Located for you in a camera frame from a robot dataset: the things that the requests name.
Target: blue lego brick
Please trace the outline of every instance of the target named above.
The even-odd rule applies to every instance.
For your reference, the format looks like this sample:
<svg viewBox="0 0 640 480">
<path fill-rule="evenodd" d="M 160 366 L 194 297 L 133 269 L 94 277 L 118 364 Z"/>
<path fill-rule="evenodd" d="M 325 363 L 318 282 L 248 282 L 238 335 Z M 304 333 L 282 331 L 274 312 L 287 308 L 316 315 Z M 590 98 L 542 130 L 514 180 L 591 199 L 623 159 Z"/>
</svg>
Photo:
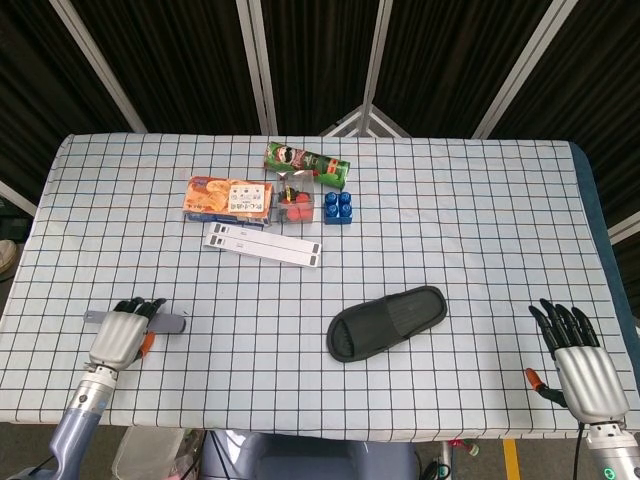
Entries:
<svg viewBox="0 0 640 480">
<path fill-rule="evenodd" d="M 327 225 L 347 225 L 351 223 L 351 194 L 342 192 L 339 196 L 333 192 L 324 197 L 324 223 Z"/>
</svg>

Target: green chip can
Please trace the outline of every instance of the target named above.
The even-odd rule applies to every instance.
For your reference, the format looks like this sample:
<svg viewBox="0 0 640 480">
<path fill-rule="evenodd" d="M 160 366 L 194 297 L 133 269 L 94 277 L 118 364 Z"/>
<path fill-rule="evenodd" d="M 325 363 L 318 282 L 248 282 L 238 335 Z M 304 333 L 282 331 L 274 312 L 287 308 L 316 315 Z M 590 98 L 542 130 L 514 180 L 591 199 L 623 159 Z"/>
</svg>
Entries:
<svg viewBox="0 0 640 480">
<path fill-rule="evenodd" d="M 312 170 L 315 179 L 342 190 L 347 183 L 349 162 L 325 157 L 299 148 L 271 142 L 264 154 L 264 167 L 274 172 Z"/>
</svg>

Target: slide sandal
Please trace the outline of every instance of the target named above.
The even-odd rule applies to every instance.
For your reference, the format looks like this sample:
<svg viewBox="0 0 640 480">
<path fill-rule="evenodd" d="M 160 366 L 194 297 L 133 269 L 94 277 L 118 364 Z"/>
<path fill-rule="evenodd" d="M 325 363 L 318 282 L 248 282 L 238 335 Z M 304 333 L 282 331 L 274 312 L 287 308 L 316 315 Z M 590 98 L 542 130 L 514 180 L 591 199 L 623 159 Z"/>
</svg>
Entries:
<svg viewBox="0 0 640 480">
<path fill-rule="evenodd" d="M 431 328 L 447 314 L 442 292 L 418 287 L 349 307 L 334 317 L 327 347 L 339 362 L 364 360 Z"/>
</svg>

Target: table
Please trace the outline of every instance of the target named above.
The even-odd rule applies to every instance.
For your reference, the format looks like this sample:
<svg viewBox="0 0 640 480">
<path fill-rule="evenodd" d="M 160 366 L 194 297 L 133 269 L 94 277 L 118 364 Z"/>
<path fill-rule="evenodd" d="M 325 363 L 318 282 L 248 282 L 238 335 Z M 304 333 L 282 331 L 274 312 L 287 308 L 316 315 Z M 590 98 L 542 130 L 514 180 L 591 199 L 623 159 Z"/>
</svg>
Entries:
<svg viewBox="0 0 640 480">
<path fill-rule="evenodd" d="M 532 367 L 558 386 L 527 312 L 552 297 L 591 316 L 632 405 L 629 428 L 640 427 L 617 320 L 626 300 L 612 302 L 617 271 L 599 258 L 604 227 L 592 235 L 574 147 L 273 140 L 352 162 L 353 224 L 268 229 L 321 242 L 320 268 L 202 247 L 207 225 L 183 220 L 192 175 L 275 180 L 262 168 L 266 137 L 64 141 L 0 323 L 0 420 L 57 422 L 97 331 L 83 313 L 139 295 L 169 299 L 165 311 L 185 315 L 187 329 L 158 336 L 144 363 L 121 373 L 103 423 L 382 441 L 574 435 L 571 415 L 523 375 Z M 335 314 L 425 283 L 447 299 L 440 325 L 367 361 L 330 357 L 324 334 Z"/>
</svg>

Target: orange food package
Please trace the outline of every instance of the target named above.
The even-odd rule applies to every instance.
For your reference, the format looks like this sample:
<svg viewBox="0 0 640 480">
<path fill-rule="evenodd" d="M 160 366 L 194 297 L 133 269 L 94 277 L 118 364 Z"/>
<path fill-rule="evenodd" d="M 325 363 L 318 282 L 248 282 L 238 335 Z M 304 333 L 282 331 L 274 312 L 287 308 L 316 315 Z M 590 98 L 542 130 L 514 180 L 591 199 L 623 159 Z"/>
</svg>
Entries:
<svg viewBox="0 0 640 480">
<path fill-rule="evenodd" d="M 194 221 L 269 225 L 272 192 L 265 182 L 191 177 L 183 210 Z"/>
</svg>

